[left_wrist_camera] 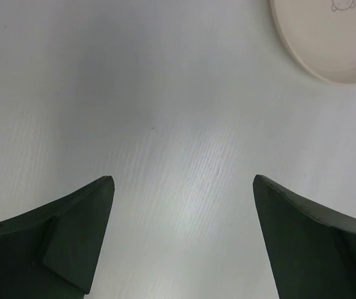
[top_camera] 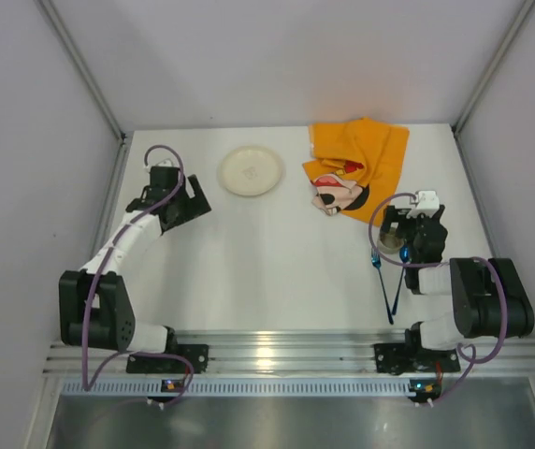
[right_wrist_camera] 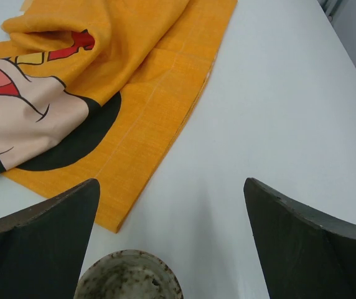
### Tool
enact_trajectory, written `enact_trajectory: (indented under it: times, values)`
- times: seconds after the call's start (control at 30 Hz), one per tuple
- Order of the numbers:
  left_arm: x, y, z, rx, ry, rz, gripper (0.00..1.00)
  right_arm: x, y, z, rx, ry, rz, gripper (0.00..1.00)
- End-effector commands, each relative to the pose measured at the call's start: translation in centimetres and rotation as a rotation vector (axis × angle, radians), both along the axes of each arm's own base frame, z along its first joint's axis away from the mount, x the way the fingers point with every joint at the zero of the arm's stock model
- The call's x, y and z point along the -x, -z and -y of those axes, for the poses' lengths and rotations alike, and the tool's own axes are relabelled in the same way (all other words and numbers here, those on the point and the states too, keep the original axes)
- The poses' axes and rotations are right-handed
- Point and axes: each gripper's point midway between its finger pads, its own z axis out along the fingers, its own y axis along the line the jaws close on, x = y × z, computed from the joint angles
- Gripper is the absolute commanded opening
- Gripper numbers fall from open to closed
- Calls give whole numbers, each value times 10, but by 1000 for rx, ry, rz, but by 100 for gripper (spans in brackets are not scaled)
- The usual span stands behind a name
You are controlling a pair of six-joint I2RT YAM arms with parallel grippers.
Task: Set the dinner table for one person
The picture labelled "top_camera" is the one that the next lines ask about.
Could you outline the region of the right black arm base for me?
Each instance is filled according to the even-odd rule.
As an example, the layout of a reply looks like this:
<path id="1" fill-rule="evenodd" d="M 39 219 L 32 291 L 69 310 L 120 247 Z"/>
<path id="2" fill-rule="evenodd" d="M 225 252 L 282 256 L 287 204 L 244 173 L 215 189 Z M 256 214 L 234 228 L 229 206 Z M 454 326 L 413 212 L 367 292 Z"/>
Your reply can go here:
<path id="1" fill-rule="evenodd" d="M 419 324 L 406 329 L 403 342 L 382 342 L 373 346 L 379 373 L 460 372 L 455 350 L 430 350 L 422 346 Z"/>

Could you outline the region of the blue metal fork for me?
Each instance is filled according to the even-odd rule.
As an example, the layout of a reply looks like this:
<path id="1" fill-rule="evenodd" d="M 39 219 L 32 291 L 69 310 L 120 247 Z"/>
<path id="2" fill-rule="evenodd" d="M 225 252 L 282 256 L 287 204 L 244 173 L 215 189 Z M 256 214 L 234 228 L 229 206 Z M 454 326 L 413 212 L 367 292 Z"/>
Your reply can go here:
<path id="1" fill-rule="evenodd" d="M 371 249 L 370 257 L 371 257 L 371 264 L 373 265 L 373 267 L 376 269 L 378 273 L 378 277 L 379 277 L 379 281 L 380 281 L 380 285 L 381 285 L 382 293 L 383 293 L 383 301 L 384 301 L 384 305 L 386 308 L 387 320 L 388 320 L 388 323 L 392 325 L 394 324 L 394 318 L 393 318 L 393 314 L 392 314 L 392 311 L 388 302 L 388 296 L 387 296 L 385 284 L 383 281 L 382 260 L 381 260 L 379 253 L 375 249 Z"/>

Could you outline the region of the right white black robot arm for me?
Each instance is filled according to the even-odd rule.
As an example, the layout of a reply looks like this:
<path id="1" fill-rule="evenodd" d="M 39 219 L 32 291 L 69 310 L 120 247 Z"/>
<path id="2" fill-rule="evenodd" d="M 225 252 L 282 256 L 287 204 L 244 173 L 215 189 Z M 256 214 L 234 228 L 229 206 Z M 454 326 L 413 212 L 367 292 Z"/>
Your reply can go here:
<path id="1" fill-rule="evenodd" d="M 502 342 L 530 335 L 535 317 L 511 259 L 442 261 L 448 237 L 441 223 L 443 212 L 444 207 L 427 215 L 388 206 L 383 214 L 381 231 L 393 230 L 402 241 L 400 283 L 417 296 L 446 297 L 451 302 L 444 315 L 412 326 L 420 346 L 442 351 L 480 337 Z"/>

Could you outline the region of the small metal cup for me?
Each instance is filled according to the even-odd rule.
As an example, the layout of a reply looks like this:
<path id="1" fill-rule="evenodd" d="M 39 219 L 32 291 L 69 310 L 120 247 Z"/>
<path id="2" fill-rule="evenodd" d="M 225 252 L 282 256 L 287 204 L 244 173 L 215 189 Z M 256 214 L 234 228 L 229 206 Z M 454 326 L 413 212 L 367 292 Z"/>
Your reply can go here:
<path id="1" fill-rule="evenodd" d="M 395 226 L 391 226 L 387 231 L 380 230 L 377 239 L 377 248 L 384 254 L 398 254 L 405 245 L 405 239 L 398 234 Z"/>

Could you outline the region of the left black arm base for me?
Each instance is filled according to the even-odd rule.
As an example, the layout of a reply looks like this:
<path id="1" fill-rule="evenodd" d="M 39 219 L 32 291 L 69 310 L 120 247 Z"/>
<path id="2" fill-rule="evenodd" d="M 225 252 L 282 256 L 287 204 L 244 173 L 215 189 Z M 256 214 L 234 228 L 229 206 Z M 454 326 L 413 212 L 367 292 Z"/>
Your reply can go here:
<path id="1" fill-rule="evenodd" d="M 128 374 L 194 374 L 206 371 L 210 355 L 207 344 L 178 344 L 171 356 L 143 353 L 129 355 L 126 364 Z"/>

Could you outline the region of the white round plate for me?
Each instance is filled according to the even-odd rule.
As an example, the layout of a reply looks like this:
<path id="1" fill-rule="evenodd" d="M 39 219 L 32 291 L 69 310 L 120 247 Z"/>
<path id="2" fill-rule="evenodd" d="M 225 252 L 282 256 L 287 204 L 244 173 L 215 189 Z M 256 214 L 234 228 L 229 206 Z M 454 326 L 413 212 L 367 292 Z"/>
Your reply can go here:
<path id="1" fill-rule="evenodd" d="M 236 196 L 261 196 L 282 179 L 284 164 L 270 148 L 260 145 L 240 146 L 230 151 L 217 169 L 220 185 Z"/>

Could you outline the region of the orange cartoon mouse placemat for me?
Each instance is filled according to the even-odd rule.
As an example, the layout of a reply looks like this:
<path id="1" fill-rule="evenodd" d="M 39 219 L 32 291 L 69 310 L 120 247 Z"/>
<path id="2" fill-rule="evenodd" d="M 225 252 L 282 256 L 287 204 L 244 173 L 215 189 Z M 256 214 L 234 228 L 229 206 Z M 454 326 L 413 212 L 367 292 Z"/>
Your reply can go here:
<path id="1" fill-rule="evenodd" d="M 410 130 L 361 118 L 309 127 L 311 157 L 303 169 L 314 189 L 312 205 L 328 216 L 342 214 L 381 224 L 376 207 L 398 188 Z"/>

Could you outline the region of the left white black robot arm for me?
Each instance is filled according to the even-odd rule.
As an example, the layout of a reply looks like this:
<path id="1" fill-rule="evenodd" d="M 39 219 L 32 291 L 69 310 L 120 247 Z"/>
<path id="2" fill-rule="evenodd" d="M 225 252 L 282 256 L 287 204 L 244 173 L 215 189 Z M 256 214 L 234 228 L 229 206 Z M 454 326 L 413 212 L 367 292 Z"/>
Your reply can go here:
<path id="1" fill-rule="evenodd" d="M 120 353 L 169 354 L 178 343 L 175 330 L 137 317 L 144 300 L 127 280 L 142 272 L 150 248 L 170 229 L 208 212 L 211 206 L 196 175 L 177 167 L 154 166 L 141 195 L 127 205 L 117 230 L 98 253 L 59 280 L 61 340 L 87 342 Z"/>

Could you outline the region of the blue metal spoon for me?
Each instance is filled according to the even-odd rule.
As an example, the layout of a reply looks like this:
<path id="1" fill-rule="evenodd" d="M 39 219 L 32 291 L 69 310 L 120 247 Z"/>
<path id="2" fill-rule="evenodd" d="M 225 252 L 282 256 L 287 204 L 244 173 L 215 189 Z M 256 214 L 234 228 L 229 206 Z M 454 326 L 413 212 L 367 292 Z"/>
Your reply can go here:
<path id="1" fill-rule="evenodd" d="M 400 248 L 398 255 L 403 265 L 407 265 L 410 262 L 410 252 L 409 252 L 409 248 L 407 245 L 403 245 Z M 393 308 L 392 308 L 393 316 L 395 316 L 398 311 L 399 295 L 400 295 L 400 289 L 403 283 L 404 273 L 405 273 L 405 268 L 402 267 L 399 278 L 398 278 L 398 286 L 397 286 L 397 290 L 395 293 L 395 298 L 394 298 L 394 303 L 393 303 Z"/>

